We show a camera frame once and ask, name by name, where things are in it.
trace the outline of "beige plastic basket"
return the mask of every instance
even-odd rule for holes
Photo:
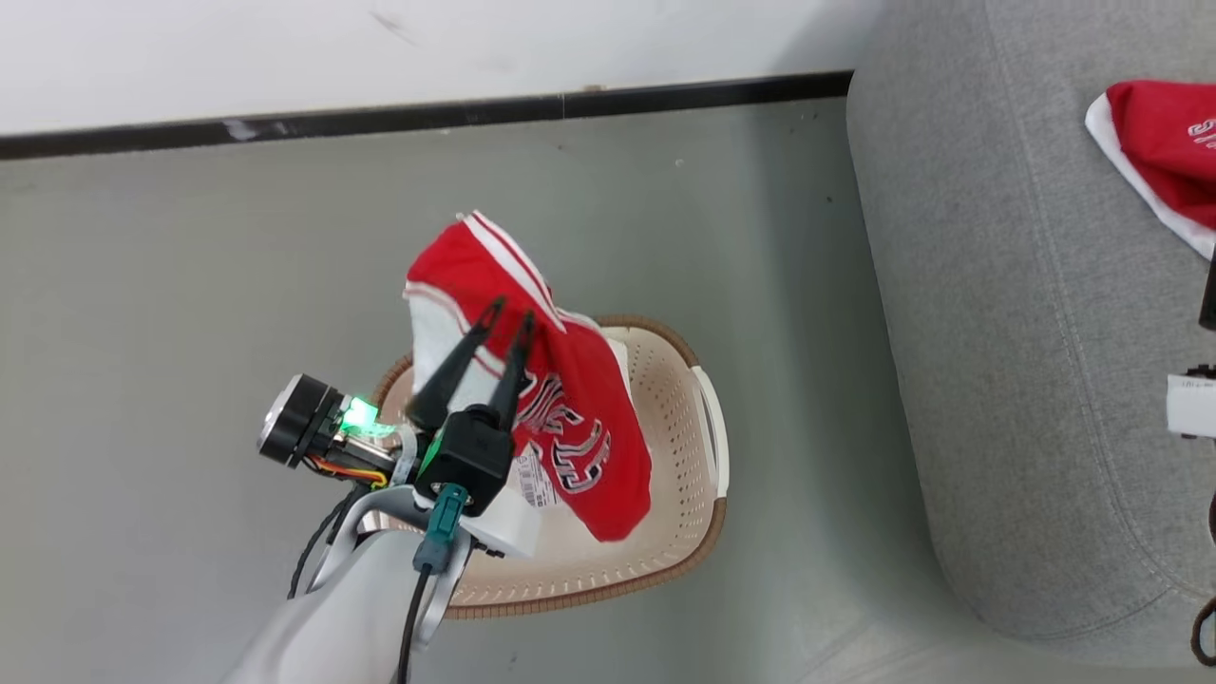
[[[726,518],[730,453],[717,394],[692,349],[671,329],[640,316],[597,319],[629,349],[629,383],[651,449],[651,511],[629,536],[599,543],[564,505],[541,509],[533,559],[474,554],[449,618],[544,612],[602,601],[675,579],[705,560]],[[381,420],[404,420],[410,357],[381,380],[371,403]],[[384,514],[365,525],[406,527]]]

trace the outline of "black cable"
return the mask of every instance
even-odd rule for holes
[[[333,544],[333,539],[338,536],[338,529],[342,527],[342,521],[347,520],[347,514],[350,512],[350,506],[355,505],[355,501],[362,499],[364,495],[371,493],[371,484],[359,481],[353,483],[350,493],[342,500],[342,512],[338,514],[338,517],[333,518],[333,527],[330,528],[330,536],[325,538],[326,544]]]
[[[344,514],[355,503],[359,495],[361,495],[361,490],[362,488],[358,483],[354,487],[351,487],[350,493],[347,494],[344,499],[338,501],[337,506],[333,506],[333,510],[330,511],[330,515],[325,516],[325,520],[321,521],[320,527],[317,527],[316,532],[313,533],[313,537],[309,538],[308,545],[304,546],[304,553],[300,554],[300,560],[295,561],[295,572],[292,573],[292,587],[291,589],[287,590],[288,600],[295,598],[295,589],[299,587],[300,574],[304,574],[304,565],[308,564],[308,557],[313,555],[313,548],[316,546],[317,539],[321,538],[321,534],[325,534],[325,529],[330,527],[331,522],[337,525],[338,522],[342,521],[342,514]],[[337,533],[337,528],[334,528],[333,533]]]
[[[1199,665],[1203,665],[1204,667],[1216,667],[1216,657],[1207,655],[1207,652],[1204,651],[1203,641],[1200,641],[1200,637],[1204,630],[1204,622],[1206,622],[1212,613],[1216,613],[1216,599],[1207,601],[1207,605],[1205,605],[1203,610],[1199,611],[1199,615],[1195,616],[1195,623],[1190,628],[1190,652],[1194,654]]]
[[[418,619],[418,606],[422,605],[422,593],[427,589],[427,579],[430,578],[430,566],[422,566],[418,573],[418,583],[413,585],[413,598],[410,599],[410,612],[405,616],[405,629],[401,634],[401,655],[396,661],[396,684],[405,684],[410,675],[410,646],[413,644],[413,623]]]

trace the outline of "red cloth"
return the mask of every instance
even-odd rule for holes
[[[524,314],[535,313],[528,386],[513,432],[516,455],[535,444],[558,495],[596,539],[627,537],[651,509],[651,456],[617,357],[598,326],[558,309],[531,260],[480,213],[449,226],[413,263],[406,281],[407,293],[424,285],[433,299],[455,302],[465,321],[477,320],[497,297],[507,298],[485,344],[494,359],[483,366],[491,374]],[[416,338],[427,335],[424,325],[415,320]]]
[[[1119,142],[1153,192],[1216,229],[1216,85],[1130,80],[1107,99]]]

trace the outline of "gray cushion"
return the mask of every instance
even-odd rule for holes
[[[1214,35],[1199,0],[890,2],[849,97],[942,568],[1076,660],[1192,663],[1216,594],[1216,450],[1164,420],[1166,374],[1216,361],[1206,264],[1083,125],[1119,80],[1216,80]]]

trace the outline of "cable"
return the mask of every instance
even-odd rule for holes
[[[410,599],[410,612],[405,616],[405,629],[401,634],[401,655],[396,661],[396,684],[406,684],[410,677],[410,646],[413,644],[413,623],[418,619],[418,606],[422,605],[422,593],[430,578],[430,566],[422,566],[418,583],[413,585],[413,598]]]
[[[383,472],[377,470],[359,470],[353,467],[343,467],[340,465],[332,464],[330,461],[309,456],[308,459],[315,467],[323,470],[326,472],[332,472],[336,475],[344,475],[347,477],[353,477],[355,480],[371,480],[377,487],[387,487],[388,477]]]
[[[338,514],[338,517],[333,518],[333,525],[330,527],[330,534],[325,538],[326,545],[333,544],[333,539],[338,536],[338,528],[342,527],[342,521],[347,520],[347,514],[350,512],[350,508],[355,505],[355,501],[366,497],[371,493],[371,490],[372,486],[366,482],[356,481],[351,486],[350,493],[347,494],[345,499],[343,499],[345,505],[342,506],[342,512]]]
[[[1207,605],[1205,605],[1203,610],[1199,611],[1199,615],[1195,616],[1195,623],[1190,628],[1190,652],[1194,654],[1199,665],[1204,667],[1216,667],[1216,657],[1212,657],[1204,651],[1204,645],[1200,640],[1204,630],[1204,622],[1206,622],[1212,613],[1216,613],[1216,599],[1207,601]]]
[[[330,515],[325,516],[325,520],[321,521],[320,527],[317,527],[316,532],[313,533],[313,537],[309,538],[308,545],[304,546],[304,553],[302,553],[300,559],[295,561],[295,572],[292,573],[292,587],[291,589],[287,590],[288,600],[295,598],[295,589],[299,587],[300,574],[304,574],[304,565],[308,564],[308,557],[313,555],[313,548],[316,546],[317,539],[321,538],[321,534],[325,534],[325,529],[330,527],[330,523],[342,520],[339,515],[345,512],[347,509],[349,509],[350,505],[355,503],[355,499],[358,499],[359,495],[361,495],[361,492],[362,488],[359,484],[351,487],[350,493],[347,494],[344,499],[338,501],[337,506],[333,506],[333,510],[330,511]]]

